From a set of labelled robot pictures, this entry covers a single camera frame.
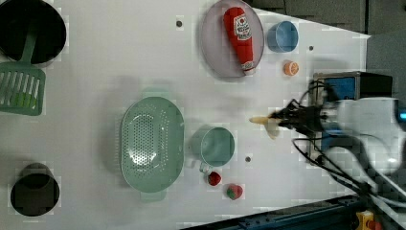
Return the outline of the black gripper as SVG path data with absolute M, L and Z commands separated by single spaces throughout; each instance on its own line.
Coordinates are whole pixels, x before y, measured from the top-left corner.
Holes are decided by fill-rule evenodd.
M 279 121 L 279 127 L 294 129 L 301 134 L 313 134 L 324 130 L 320 112 L 320 106 L 303 106 L 292 99 L 285 108 L 273 112 L 271 118 Z

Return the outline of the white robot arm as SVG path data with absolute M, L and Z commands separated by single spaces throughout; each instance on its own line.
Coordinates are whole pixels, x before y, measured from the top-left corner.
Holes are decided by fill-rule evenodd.
M 399 170 L 405 158 L 405 120 L 395 98 L 372 97 L 303 106 L 293 100 L 270 117 L 303 135 L 323 132 L 332 148 L 352 146 L 361 162 L 380 173 Z

